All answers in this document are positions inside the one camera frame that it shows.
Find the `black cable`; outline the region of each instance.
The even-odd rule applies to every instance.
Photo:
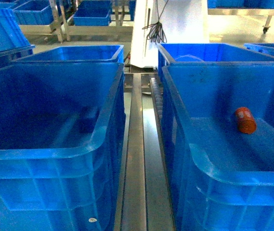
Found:
[[[154,24],[150,24],[148,26],[143,27],[143,30],[150,29],[150,32],[146,36],[147,40],[150,40],[151,42],[154,42],[155,44],[157,43],[167,43],[167,37],[166,34],[162,28],[162,24],[160,22],[160,18],[166,8],[166,5],[169,0],[166,1],[161,14],[158,12],[158,0],[156,0],[156,6],[157,6],[157,17],[158,17],[158,22]]]

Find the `crate rim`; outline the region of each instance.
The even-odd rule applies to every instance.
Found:
[[[74,65],[84,65],[85,63],[76,63]],[[12,64],[3,68],[0,68],[0,71],[7,70],[13,68],[14,66],[26,66],[32,64]],[[49,66],[57,65],[56,63],[46,64]],[[116,95],[118,93],[119,88],[121,87],[120,82],[124,79],[123,69],[124,64],[122,63],[92,63],[92,65],[116,65],[117,70],[115,72],[115,77],[113,82],[109,88],[107,97],[105,102],[101,108],[101,112],[98,116],[97,122],[94,127],[94,131],[91,135],[90,140],[84,144],[84,146],[76,146],[76,147],[69,147],[69,148],[37,148],[37,149],[5,149],[0,150],[0,160],[17,160],[17,159],[65,159],[65,158],[73,158],[77,156],[82,156],[87,153],[90,153],[96,149],[98,149],[105,140],[107,126],[105,121],[108,122],[111,117],[112,108],[115,103]]]
[[[252,45],[256,48],[260,47],[260,48],[263,48],[264,50],[274,51],[274,47],[262,46],[262,44],[273,44],[274,45],[274,43],[245,43],[244,46],[246,48],[248,48],[248,47],[250,47],[250,45]]]
[[[29,55],[29,56],[26,56],[26,57],[22,57],[22,58],[19,58],[19,59],[15,59],[12,61],[12,63],[62,63],[62,62],[65,62],[65,63],[99,63],[99,62],[108,62],[108,61],[111,61],[111,60],[115,60],[116,57],[120,54],[120,52],[124,49],[124,45],[104,45],[104,46],[108,46],[108,47],[116,47],[116,46],[119,46],[117,51],[113,54],[113,56],[110,58],[110,59],[86,59],[86,60],[25,60],[27,58],[30,58],[32,56],[35,56],[35,55],[39,55],[39,54],[44,54],[44,53],[48,53],[50,51],[54,51],[56,49],[62,49],[62,48],[79,48],[79,47],[101,47],[100,45],[94,45],[94,46],[62,46],[62,47],[56,47],[56,48],[53,48],[51,50],[48,50],[48,51],[43,51],[43,52],[40,52],[40,53],[36,53],[36,54],[32,54],[32,55]]]
[[[21,4],[20,6],[17,6],[16,8],[14,8],[13,11],[18,11],[18,12],[43,12],[44,10],[46,10],[47,8],[50,7],[50,5],[47,4],[47,6],[46,6],[45,8],[43,8],[42,10],[40,10],[40,11],[34,11],[34,10],[19,10],[19,9],[18,9],[19,7],[22,7],[23,5],[26,5],[26,4],[30,3],[30,2],[37,2],[37,1],[35,1],[35,0],[26,1],[25,3]]]
[[[4,55],[8,55],[8,54],[10,54],[12,52],[20,52],[20,51],[24,51],[24,50],[28,50],[28,49],[34,49],[34,48],[35,48],[35,45],[29,45],[29,46],[24,46],[24,47],[18,47],[18,48],[14,48],[14,49],[9,49],[9,50],[6,50],[6,51],[0,51],[0,57],[4,56]]]
[[[245,64],[242,66],[261,66],[261,65],[253,65],[253,64]],[[185,65],[185,66],[204,66],[207,65],[201,63],[201,65]],[[222,66],[232,67],[227,64],[222,64]],[[190,150],[192,160],[194,165],[200,169],[204,174],[208,175],[210,178],[227,184],[232,185],[242,185],[242,186],[274,186],[274,172],[265,172],[265,171],[222,171],[218,167],[216,167],[209,159],[207,153],[196,143],[194,142],[194,138],[192,136],[191,131],[193,131],[193,127],[190,123],[189,112],[187,111],[182,98],[173,82],[173,79],[169,73],[169,68],[178,68],[178,66],[164,66],[162,67],[162,71],[164,74],[164,78],[168,87],[164,87],[164,90],[168,90],[172,101],[172,109],[175,111],[175,116],[178,121],[181,123],[181,127],[184,133],[185,139],[185,154],[187,154],[187,150]]]
[[[212,45],[226,45],[226,46],[229,46],[229,47],[233,47],[233,48],[238,48],[238,49],[242,49],[242,50],[247,50],[245,49],[244,47],[237,47],[237,46],[233,46],[233,45],[230,45],[230,44],[227,44],[227,43],[166,43],[166,44],[172,44],[172,45],[207,45],[207,44],[212,44]],[[166,61],[170,64],[170,65],[174,65],[174,64],[178,64],[178,63],[192,63],[192,62],[178,62],[176,61],[170,54],[169,52],[163,47],[162,44],[157,44],[157,48],[158,48],[158,52],[160,52],[162,54],[162,56],[166,59]],[[260,52],[257,52],[257,51],[252,51],[252,50],[249,50],[253,53],[257,53],[257,54],[260,54]],[[264,54],[262,53],[262,55],[264,56],[267,56],[269,58],[273,58],[274,59],[274,56],[272,55],[269,55],[269,54]],[[228,63],[242,63],[242,62],[245,62],[245,61],[230,61]],[[249,62],[249,63],[257,63],[257,62],[260,62],[260,61],[246,61],[246,62]]]

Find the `metal table leg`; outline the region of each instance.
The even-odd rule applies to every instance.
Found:
[[[60,43],[63,43],[63,33],[62,33],[62,29],[61,29],[61,23],[59,20],[59,13],[57,10],[56,2],[55,2],[55,0],[49,0],[49,3],[51,6],[51,10],[52,10],[53,20],[55,23],[56,34],[58,36],[58,40]]]
[[[266,34],[266,32],[268,31],[268,29],[270,28],[270,22],[273,16],[269,15],[266,19],[266,23],[263,26],[263,33]]]
[[[147,230],[141,74],[133,76],[121,223],[122,231]]]
[[[61,9],[61,13],[62,13],[62,19],[63,19],[64,29],[65,29],[65,33],[66,33],[66,40],[70,41],[70,35],[69,35],[69,31],[68,31],[68,23],[67,23],[67,20],[66,20],[66,15],[65,15],[65,9],[64,9],[64,5],[63,5],[63,0],[60,0],[59,3],[60,3],[60,9]]]

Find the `metal frame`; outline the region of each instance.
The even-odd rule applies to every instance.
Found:
[[[76,12],[79,5],[79,0],[73,0],[72,10]],[[73,22],[73,16],[68,20],[65,17],[65,8],[63,0],[59,1],[62,16],[59,16],[55,0],[49,0],[52,9],[53,22],[50,25],[19,25],[24,34],[30,35],[57,35],[60,43],[64,42],[64,34],[66,40],[70,41],[72,35],[85,36],[116,36],[132,35],[132,26],[122,26],[125,16],[125,0],[121,0],[121,5],[118,5],[118,0],[115,0],[113,9],[115,10],[116,26],[70,26]]]
[[[121,219],[122,231],[147,230],[141,78],[141,74],[133,75]]]
[[[62,18],[60,18],[55,0],[49,0],[52,10],[53,22],[50,25],[19,25],[21,31],[26,35],[57,35],[60,43],[64,41],[62,31],[62,22],[65,19],[65,10],[62,0],[60,0],[60,8]]]
[[[263,26],[263,33],[265,34],[270,28],[270,22],[274,16],[274,9],[237,9],[237,8],[217,8],[208,9],[209,15],[255,15],[255,16],[267,16],[265,25]]]
[[[72,35],[84,35],[84,36],[116,36],[119,35],[132,35],[132,26],[122,26],[125,16],[125,0],[121,0],[121,4],[118,5],[118,0],[115,0],[113,9],[115,10],[116,26],[72,26],[73,16],[71,16],[67,22],[64,22],[65,33],[67,36]]]

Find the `stainless steel surface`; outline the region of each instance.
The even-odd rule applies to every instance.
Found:
[[[70,35],[131,36],[132,26],[69,26]]]
[[[125,74],[125,92],[132,92],[133,89],[133,76],[134,74]],[[142,92],[151,92],[148,78],[141,78]]]
[[[264,27],[270,27],[271,19],[273,16],[269,15],[266,19]]]
[[[146,231],[144,130],[141,75],[133,77],[121,230]]]
[[[53,22],[55,24],[56,34],[58,36],[58,40],[59,40],[60,43],[63,43],[63,41],[64,41],[63,33],[62,33],[62,29],[61,29],[61,22],[60,22],[60,17],[59,17],[56,2],[55,2],[55,0],[49,0],[49,4],[51,6]]]
[[[125,9],[124,9],[124,6],[122,6],[121,18],[119,20],[120,26],[123,26],[124,17],[125,17]]]
[[[149,78],[157,74],[144,74]],[[159,139],[160,129],[157,127],[159,120],[155,117],[155,105],[151,95],[143,95],[144,115],[144,149],[145,149],[145,175],[146,175],[146,198],[147,217],[149,231],[174,231],[170,194],[164,170],[164,155]]]
[[[50,25],[19,25],[22,33],[25,35],[51,35],[56,30],[56,22]]]
[[[66,14],[65,14],[65,8],[64,8],[64,5],[63,5],[63,0],[59,0],[59,3],[60,3],[60,9],[61,9],[61,16],[62,16],[62,20],[63,20],[63,25],[64,25],[64,29],[65,29],[65,32],[68,31],[68,24],[67,24],[67,20],[66,20]],[[66,32],[66,40],[67,41],[70,41],[70,36],[69,36],[69,33]]]
[[[237,9],[216,8],[209,9],[209,15],[274,15],[274,9]]]
[[[116,15],[116,26],[119,26],[119,21],[118,21],[118,6],[115,6],[115,15]]]

